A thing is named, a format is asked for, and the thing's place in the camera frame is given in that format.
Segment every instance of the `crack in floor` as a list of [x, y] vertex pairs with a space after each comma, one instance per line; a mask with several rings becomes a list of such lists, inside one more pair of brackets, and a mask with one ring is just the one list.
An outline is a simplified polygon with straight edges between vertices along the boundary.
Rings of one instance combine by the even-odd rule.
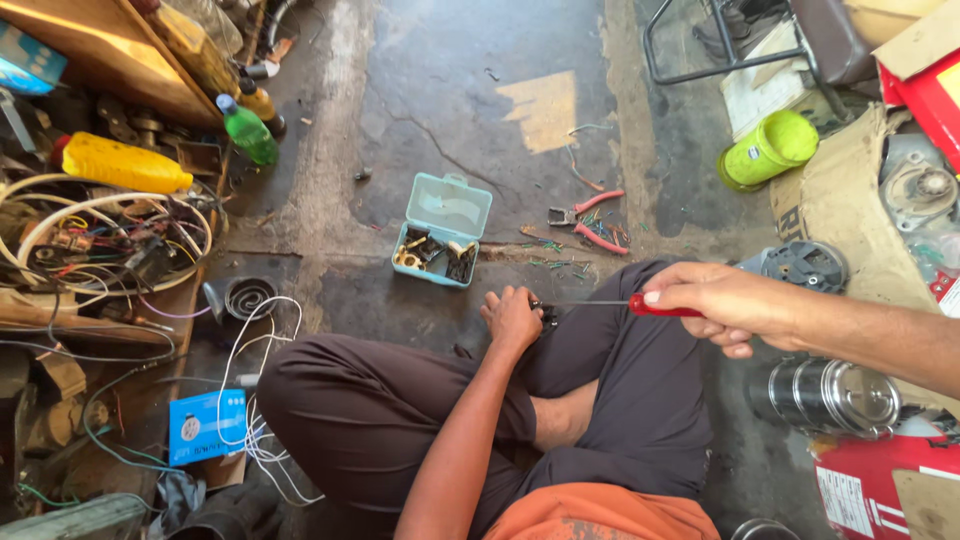
[[[481, 181], [481, 182], [484, 182], [484, 183], [486, 183], [486, 184], [489, 184], [489, 185], [500, 195], [500, 198], [503, 199], [504, 201], [507, 200], [507, 197], [506, 197], [506, 195], [504, 195], [503, 189], [510, 189], [510, 190], [513, 191], [513, 193], [516, 195], [517, 199], [520, 198], [519, 192], [518, 192], [514, 187], [512, 187], [512, 186], [510, 186], [510, 185], [503, 184], [503, 183], [501, 183], [501, 182], [496, 182], [496, 181], [494, 181], [494, 180], [491, 180], [491, 179], [490, 179], [487, 175], [485, 175], [484, 173], [481, 173], [481, 172], [477, 171], [476, 169], [473, 169], [473, 168], [471, 168], [471, 167], [468, 167], [468, 166], [464, 165], [462, 162], [460, 162], [459, 160], [457, 160], [456, 158], [454, 158], [453, 156], [451, 156], [446, 150], [444, 150], [443, 146], [440, 145], [440, 141], [437, 140], [437, 137], [436, 137], [435, 135], [433, 135], [433, 131], [430, 130], [430, 128], [427, 128], [427, 127], [426, 127], [422, 122], [420, 122], [413, 114], [409, 114], [409, 113], [406, 114], [406, 115], [397, 115], [397, 114], [394, 114], [394, 112], [393, 112], [392, 110], [390, 110], [390, 107], [387, 105], [387, 100], [385, 100], [385, 99], [383, 98], [383, 94], [381, 94], [380, 91], [377, 90], [377, 89], [376, 89], [376, 86], [373, 84], [373, 82], [372, 82], [372, 80], [371, 80], [371, 77], [370, 77], [370, 73], [367, 74], [367, 81], [368, 81], [367, 88], [369, 88], [374, 94], [376, 94], [376, 97], [379, 98], [380, 104], [381, 104], [384, 112], [386, 112], [387, 115], [390, 116], [390, 118], [391, 118], [394, 122], [410, 122], [411, 124], [413, 124], [413, 125], [417, 126], [418, 128], [420, 128], [420, 130], [423, 131], [423, 132], [427, 135], [427, 137], [430, 138], [430, 141], [433, 143], [434, 148], [437, 149], [437, 152], [440, 154], [441, 158], [449, 161], [449, 162], [452, 163], [455, 167], [457, 167], [458, 169], [464, 171], [464, 172], [467, 173], [468, 175], [476, 178], [477, 180], [479, 180], [479, 181]], [[410, 109], [409, 107], [407, 107], [407, 105], [406, 105], [405, 103], [403, 103], [403, 99], [402, 99], [402, 98], [397, 97], [397, 99], [400, 100], [400, 103], [403, 105], [403, 107], [404, 107], [405, 109], [407, 109], [407, 110]]]

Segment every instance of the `yellow-green plastic container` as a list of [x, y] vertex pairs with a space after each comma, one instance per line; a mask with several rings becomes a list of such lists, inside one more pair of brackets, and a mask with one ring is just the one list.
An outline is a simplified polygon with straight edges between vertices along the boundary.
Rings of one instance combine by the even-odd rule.
[[717, 172], [727, 187], [755, 191], [779, 173], [809, 161], [819, 142], [809, 120], [792, 110], [778, 110], [720, 154]]
[[193, 175], [156, 152], [76, 132], [63, 147], [63, 172], [151, 193], [173, 193], [193, 184]]

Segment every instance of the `blue bottle cap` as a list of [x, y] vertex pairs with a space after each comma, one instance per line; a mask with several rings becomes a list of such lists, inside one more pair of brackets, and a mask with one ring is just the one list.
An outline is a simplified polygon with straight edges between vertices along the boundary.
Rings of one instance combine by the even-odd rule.
[[236, 112], [237, 102], [233, 101], [233, 98], [226, 94], [220, 94], [217, 96], [217, 107], [220, 108], [220, 112], [223, 114], [230, 114]]

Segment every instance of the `orange shirt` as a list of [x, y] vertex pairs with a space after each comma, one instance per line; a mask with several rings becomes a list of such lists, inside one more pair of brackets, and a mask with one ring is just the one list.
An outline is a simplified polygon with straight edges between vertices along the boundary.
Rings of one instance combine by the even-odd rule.
[[484, 540], [720, 540], [695, 501], [605, 483], [542, 487], [510, 505]]

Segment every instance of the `brown bottle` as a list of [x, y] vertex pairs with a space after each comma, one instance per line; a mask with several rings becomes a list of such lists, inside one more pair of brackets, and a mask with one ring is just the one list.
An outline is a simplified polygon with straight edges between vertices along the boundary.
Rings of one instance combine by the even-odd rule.
[[237, 97], [236, 69], [229, 64], [203, 27], [160, 0], [131, 0], [131, 4], [210, 101], [216, 101], [220, 94]]
[[270, 130], [276, 140], [282, 140], [287, 134], [287, 123], [283, 121], [283, 116], [276, 113], [274, 109], [274, 100], [270, 99], [267, 90], [256, 87], [256, 83], [250, 77], [240, 79], [240, 105], [253, 111], [263, 124]]

